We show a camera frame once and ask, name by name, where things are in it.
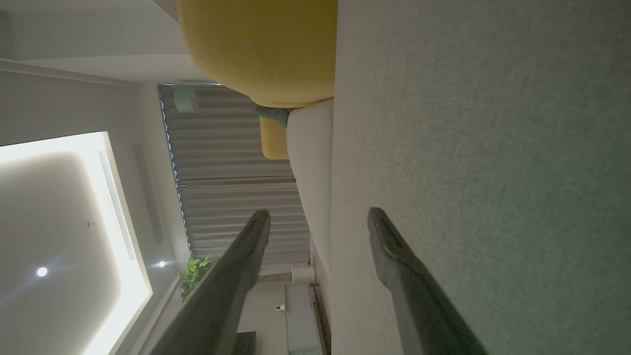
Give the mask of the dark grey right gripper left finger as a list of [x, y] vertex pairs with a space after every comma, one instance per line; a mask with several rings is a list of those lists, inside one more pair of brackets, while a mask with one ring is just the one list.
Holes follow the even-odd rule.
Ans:
[[151, 355], [229, 355], [246, 295], [259, 279], [271, 216], [255, 211], [195, 287]]

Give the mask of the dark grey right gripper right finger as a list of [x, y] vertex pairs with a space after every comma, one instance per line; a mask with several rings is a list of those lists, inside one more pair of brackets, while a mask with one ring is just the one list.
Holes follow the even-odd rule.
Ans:
[[406, 355], [485, 355], [464, 318], [383, 209], [367, 217], [377, 277], [391, 293]]

